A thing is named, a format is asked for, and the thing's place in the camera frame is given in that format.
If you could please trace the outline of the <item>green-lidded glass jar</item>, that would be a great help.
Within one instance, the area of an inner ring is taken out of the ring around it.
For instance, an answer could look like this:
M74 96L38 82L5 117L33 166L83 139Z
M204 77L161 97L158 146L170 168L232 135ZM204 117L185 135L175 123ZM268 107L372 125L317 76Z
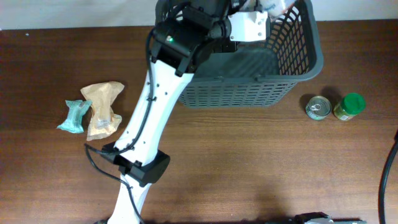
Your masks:
M349 93L334 107L333 114L342 121L349 121L362 113L366 108L366 102L362 95Z

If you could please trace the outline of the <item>multipack of tissue packets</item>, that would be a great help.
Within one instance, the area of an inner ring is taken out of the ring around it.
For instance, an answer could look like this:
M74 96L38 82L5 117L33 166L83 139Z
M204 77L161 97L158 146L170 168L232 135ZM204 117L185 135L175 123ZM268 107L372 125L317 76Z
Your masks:
M295 2L296 0L248 0L240 7L240 11L265 11L274 19L287 12Z

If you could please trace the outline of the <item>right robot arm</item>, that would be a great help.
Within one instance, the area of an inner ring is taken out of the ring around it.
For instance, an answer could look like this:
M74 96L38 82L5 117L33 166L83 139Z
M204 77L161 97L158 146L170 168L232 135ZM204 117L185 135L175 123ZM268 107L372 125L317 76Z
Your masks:
M332 219L323 212L303 213L294 217L296 224L367 224L364 220L341 220Z

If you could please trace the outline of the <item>brown paper bag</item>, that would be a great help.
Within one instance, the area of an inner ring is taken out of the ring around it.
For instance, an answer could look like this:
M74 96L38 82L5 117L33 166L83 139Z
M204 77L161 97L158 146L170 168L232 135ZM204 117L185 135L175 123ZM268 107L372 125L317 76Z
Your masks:
M84 98L92 102L87 141L103 139L116 132L122 117L113 112L111 105L123 89L122 83L111 81L88 85L80 90Z

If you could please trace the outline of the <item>silver pull-tab tin can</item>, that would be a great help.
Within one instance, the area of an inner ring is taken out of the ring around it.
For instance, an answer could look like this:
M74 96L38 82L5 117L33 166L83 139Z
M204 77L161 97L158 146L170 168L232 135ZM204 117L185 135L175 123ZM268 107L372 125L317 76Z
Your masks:
M314 96L307 103L305 112L314 120L322 120L331 113L331 103L324 96Z

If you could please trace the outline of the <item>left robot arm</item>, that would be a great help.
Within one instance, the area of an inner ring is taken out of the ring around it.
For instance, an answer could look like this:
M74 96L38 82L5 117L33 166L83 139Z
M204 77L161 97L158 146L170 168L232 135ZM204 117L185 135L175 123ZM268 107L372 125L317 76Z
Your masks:
M108 223L143 223L141 210L170 157L158 149L169 116L196 69L231 35L241 1L159 1L146 39L146 82L121 137L102 156L119 167L118 199Z

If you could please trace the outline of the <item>teal snack packet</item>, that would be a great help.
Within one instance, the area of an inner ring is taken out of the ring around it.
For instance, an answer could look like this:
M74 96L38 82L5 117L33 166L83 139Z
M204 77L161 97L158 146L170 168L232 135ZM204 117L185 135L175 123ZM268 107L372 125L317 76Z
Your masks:
M83 133L82 119L90 108L92 101L83 100L66 100L68 106L68 114L66 120L57 126L57 129L68 131L69 133L80 134Z

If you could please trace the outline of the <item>grey plastic shopping basket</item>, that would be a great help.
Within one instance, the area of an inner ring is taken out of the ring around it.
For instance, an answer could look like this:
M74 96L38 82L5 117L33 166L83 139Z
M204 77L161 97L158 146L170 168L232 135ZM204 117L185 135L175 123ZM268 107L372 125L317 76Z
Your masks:
M323 67L317 23L310 1L296 1L267 19L267 38L215 48L179 96L189 108L268 107Z

